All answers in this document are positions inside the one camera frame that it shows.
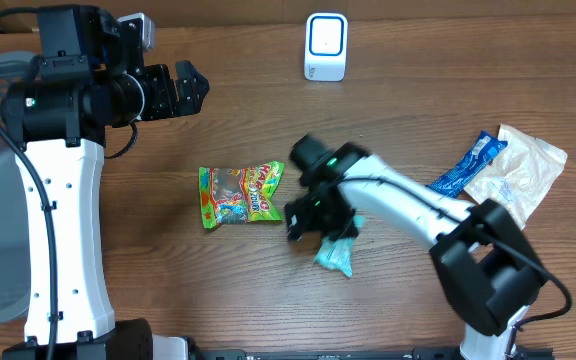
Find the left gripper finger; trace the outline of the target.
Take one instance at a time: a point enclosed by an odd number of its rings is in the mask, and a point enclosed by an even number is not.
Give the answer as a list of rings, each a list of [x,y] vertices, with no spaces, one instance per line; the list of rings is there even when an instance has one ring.
[[[178,93],[208,93],[209,81],[190,61],[179,61],[175,64],[177,73],[176,87]]]
[[[185,88],[178,87],[178,101],[176,105],[176,114],[178,116],[189,116],[201,111],[203,101],[207,96],[210,88]]]

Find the teal white snack packet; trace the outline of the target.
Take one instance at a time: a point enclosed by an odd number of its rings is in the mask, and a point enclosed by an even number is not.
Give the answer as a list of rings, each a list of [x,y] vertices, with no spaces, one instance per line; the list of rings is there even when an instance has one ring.
[[[328,236],[321,239],[321,245],[313,262],[328,270],[342,272],[351,278],[352,250],[356,236],[331,240]]]

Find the green Haribo candy bag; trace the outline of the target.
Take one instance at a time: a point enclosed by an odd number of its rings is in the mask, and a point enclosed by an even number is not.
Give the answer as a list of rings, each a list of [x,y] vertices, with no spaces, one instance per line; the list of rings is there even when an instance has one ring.
[[[205,229],[224,224],[280,221],[271,199],[279,186],[284,164],[271,161],[257,166],[199,168],[199,197]]]

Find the blue snack packet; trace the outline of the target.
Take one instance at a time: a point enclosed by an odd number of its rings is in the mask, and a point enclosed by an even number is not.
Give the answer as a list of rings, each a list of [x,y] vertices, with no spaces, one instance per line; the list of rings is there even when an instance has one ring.
[[[466,185],[507,146],[507,141],[499,140],[482,130],[477,140],[457,164],[430,183],[428,188],[443,196],[457,198]]]

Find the beige cookie pouch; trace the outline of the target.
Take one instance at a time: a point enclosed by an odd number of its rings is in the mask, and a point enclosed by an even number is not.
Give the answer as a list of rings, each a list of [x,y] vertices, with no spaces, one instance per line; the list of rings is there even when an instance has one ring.
[[[498,140],[503,149],[465,187],[477,203],[492,199],[503,205],[524,229],[555,180],[562,174],[568,154],[548,142],[501,124]]]

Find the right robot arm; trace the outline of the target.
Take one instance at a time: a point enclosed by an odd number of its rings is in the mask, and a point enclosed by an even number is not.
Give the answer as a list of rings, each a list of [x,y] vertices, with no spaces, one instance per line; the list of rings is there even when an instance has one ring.
[[[550,349],[516,343],[518,327],[547,278],[509,212],[443,196],[407,178],[378,155],[346,143],[329,150],[306,135],[290,152],[308,192],[285,207],[287,236],[338,241],[359,234],[358,212],[388,221],[424,248],[443,293],[465,324],[456,350],[419,350],[416,359],[550,359]]]

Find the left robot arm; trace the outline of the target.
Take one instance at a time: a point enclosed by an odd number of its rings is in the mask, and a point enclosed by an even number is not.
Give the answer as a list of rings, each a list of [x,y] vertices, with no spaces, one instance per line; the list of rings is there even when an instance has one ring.
[[[191,63],[146,65],[154,23],[85,5],[41,7],[38,71],[1,114],[27,205],[31,285],[24,338],[6,359],[196,359],[187,337],[119,321],[104,278],[99,215],[107,128],[200,111],[209,84]]]

